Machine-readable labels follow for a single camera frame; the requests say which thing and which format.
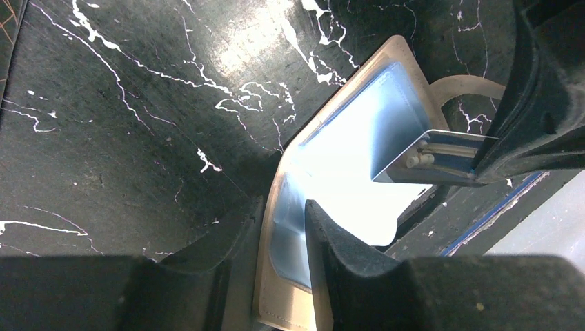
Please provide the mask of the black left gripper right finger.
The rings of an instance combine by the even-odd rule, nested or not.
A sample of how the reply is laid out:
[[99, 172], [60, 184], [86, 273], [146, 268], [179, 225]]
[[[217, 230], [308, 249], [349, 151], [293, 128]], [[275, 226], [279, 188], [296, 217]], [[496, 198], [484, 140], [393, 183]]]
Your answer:
[[396, 261], [306, 202], [318, 330], [583, 330], [584, 274], [556, 256]]

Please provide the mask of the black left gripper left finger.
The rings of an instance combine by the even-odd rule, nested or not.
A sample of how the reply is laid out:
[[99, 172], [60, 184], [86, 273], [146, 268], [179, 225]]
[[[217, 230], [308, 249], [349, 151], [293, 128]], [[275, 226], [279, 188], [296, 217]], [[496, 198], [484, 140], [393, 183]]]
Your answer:
[[145, 257], [6, 257], [2, 330], [263, 330], [252, 313], [264, 198], [154, 262]]

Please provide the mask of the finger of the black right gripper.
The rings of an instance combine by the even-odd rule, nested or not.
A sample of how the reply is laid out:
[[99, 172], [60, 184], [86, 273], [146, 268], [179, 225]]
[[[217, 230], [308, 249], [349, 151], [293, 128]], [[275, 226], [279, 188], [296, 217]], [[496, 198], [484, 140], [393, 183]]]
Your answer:
[[481, 184], [584, 169], [584, 2], [515, 1], [512, 70], [474, 160]]

